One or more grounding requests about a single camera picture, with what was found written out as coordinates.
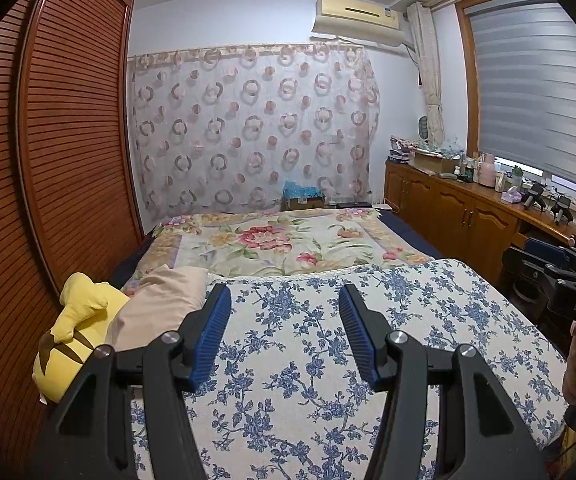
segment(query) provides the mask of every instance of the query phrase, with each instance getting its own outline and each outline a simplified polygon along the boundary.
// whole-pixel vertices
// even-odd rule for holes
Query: floral bedspread
[[[338,290],[349,282],[393,328],[420,342],[450,350],[475,345],[539,447],[562,425],[563,359],[461,262],[221,281],[232,292],[232,315],[210,380],[186,397],[211,480],[364,478],[385,394],[360,379],[338,316]],[[139,478],[152,480],[140,394],[132,401],[135,460]],[[434,388],[428,398],[424,480],[433,477],[436,455]]]
[[[173,218],[156,239],[124,292],[163,264],[194,266],[220,276],[289,276],[362,264],[399,267],[432,260],[379,220],[372,208],[309,209]]]

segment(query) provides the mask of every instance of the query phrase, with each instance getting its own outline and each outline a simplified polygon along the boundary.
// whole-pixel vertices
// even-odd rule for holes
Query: sheer curtain
[[[277,210],[284,181],[366,200],[380,95],[356,46],[226,46],[128,63],[129,138],[150,220]]]
[[[433,146],[444,142],[444,118],[442,116],[442,84],[439,73],[439,49],[430,9],[415,2],[406,10],[415,40],[419,73],[424,98],[428,107],[428,140]]]

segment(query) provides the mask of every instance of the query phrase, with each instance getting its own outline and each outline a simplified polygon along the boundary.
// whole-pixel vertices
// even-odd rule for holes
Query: metal screw
[[[459,347],[459,353],[464,357],[475,357],[477,351],[473,345],[461,345]]]
[[[394,332],[390,332],[388,336],[393,343],[396,344],[403,344],[408,341],[408,335],[405,332],[401,332],[400,330],[395,330]]]
[[[164,332],[161,334],[161,340],[166,343],[167,345],[172,345],[172,343],[176,343],[179,341],[180,335],[179,332],[175,330],[169,330],[168,332]]]
[[[99,345],[97,348],[95,348],[93,353],[95,354],[96,358],[103,359],[104,357],[108,357],[112,351],[113,347],[110,345]]]

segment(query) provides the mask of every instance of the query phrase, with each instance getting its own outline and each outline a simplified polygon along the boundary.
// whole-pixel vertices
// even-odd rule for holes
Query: stack of books
[[[408,142],[397,139],[396,137],[391,137],[390,145],[392,149],[390,150],[388,160],[396,164],[408,164],[410,160],[410,147]]]

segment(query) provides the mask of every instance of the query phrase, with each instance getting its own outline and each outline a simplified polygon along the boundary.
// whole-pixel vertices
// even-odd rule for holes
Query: white wall
[[[442,78],[442,107],[446,142],[466,148],[468,92],[462,33],[454,5],[433,12]]]
[[[316,1],[174,0],[145,7],[132,16],[128,55],[228,44],[307,43]],[[403,46],[396,54],[370,50],[369,57],[382,98],[370,148],[370,187],[378,201],[390,136],[415,138],[425,106],[417,69]]]

